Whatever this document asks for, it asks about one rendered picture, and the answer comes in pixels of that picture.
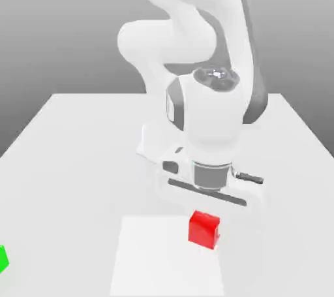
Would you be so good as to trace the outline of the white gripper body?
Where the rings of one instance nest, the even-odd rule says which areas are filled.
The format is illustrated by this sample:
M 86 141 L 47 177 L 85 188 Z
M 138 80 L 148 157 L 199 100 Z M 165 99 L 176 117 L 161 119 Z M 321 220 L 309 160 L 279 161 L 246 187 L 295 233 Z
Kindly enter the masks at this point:
M 234 178 L 227 178 L 227 186 L 222 188 L 220 195 L 227 199 L 199 193 L 195 188 L 185 189 L 168 183 L 168 175 L 155 174 L 155 190 L 163 199 L 179 204 L 187 211 L 202 211 L 210 215 L 263 215 L 264 186 Z

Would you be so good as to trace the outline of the small red cube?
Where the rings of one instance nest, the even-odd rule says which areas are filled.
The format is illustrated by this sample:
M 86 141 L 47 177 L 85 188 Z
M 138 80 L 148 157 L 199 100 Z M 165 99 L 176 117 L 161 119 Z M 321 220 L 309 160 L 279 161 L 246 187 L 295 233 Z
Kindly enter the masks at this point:
M 189 219 L 188 241 L 214 249 L 219 239 L 220 218 L 195 210 Z

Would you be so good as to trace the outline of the small green cube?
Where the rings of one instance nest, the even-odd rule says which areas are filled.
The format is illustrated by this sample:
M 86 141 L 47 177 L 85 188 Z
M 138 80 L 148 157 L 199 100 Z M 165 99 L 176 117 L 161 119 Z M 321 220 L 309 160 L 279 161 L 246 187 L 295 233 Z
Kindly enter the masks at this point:
M 9 266 L 7 251 L 4 245 L 0 245 L 0 274 Z

